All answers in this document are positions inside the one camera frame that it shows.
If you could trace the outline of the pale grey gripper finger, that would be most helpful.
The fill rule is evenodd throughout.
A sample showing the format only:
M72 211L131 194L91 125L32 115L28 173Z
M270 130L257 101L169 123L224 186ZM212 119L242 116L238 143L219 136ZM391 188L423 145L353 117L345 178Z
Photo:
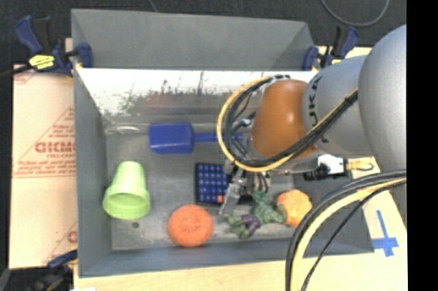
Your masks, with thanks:
M240 185L237 183L232 183L227 188L226 194L224 196L224 201L219 209L219 215L229 216L233 215L235 207L240 199Z

